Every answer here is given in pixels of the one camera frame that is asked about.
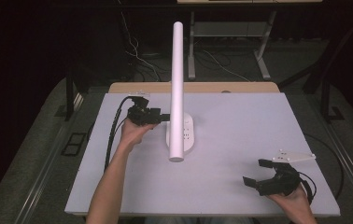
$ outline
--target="person's left hand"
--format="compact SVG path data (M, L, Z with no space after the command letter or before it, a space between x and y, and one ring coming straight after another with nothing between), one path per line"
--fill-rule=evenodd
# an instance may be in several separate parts
M142 141L144 134L156 126L157 124L138 126L130 119L126 119L121 127L120 144L125 144L131 151L136 144Z

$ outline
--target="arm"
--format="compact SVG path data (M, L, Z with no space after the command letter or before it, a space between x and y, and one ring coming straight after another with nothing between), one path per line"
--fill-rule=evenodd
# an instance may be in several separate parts
M119 145L92 196L87 223L118 223L128 156L155 126L136 126L129 119L124 121Z
M288 196L273 194L267 197L276 202L292 222L296 224L317 223L301 185Z

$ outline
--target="wooden desk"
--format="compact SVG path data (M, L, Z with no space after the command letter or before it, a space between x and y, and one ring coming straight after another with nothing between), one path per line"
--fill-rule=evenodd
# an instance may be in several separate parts
M311 153L285 95L274 83L262 82L185 83L185 89L184 108L194 120L192 152L183 162L170 162L165 122L148 132L130 154L120 215L283 216L273 202L244 186L243 176L258 180L273 177L275 171L260 167L258 159L270 160L280 148ZM160 107L162 113L169 113L170 83L113 84L101 105L66 213L87 214L104 171L117 107L129 93L140 91L149 93L149 107ZM125 102L123 115L132 104ZM110 157L119 139L117 132ZM318 193L312 204L315 216L339 216L339 207L317 162L298 162L293 167L317 184Z

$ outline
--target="floor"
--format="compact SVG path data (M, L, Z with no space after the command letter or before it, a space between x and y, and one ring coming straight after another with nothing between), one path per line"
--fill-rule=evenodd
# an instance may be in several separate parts
M198 39L195 81L262 81L252 55L258 45L259 41L254 38ZM313 63L326 46L327 41L323 40L272 41L262 59L272 81L278 83ZM170 56L151 48L143 52L141 57L151 65L137 65L131 81L156 81L158 77L153 69L162 81L169 81ZM328 124L318 113L320 92L304 94L303 84L304 78L282 91L287 94L332 192L336 195L340 191L337 202L341 216L322 217L318 223L353 223L353 176L345 169L341 186L341 168L333 155L337 147L342 147L353 161L353 109L343 95L332 88L331 106L336 106L344 119ZM82 217L66 214L64 207L107 90L107 86L92 86L89 92L79 95L76 112L69 121L64 121L64 80L54 88L0 185L0 223L84 223ZM80 152L75 157L63 156L61 152L73 133L85 134ZM258 217L258 221L289 223L284 217Z

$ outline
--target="forearm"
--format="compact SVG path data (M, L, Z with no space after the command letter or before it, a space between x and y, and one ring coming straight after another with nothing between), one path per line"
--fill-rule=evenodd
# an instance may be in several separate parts
M92 196L87 223L117 223L121 208L128 146L118 146Z

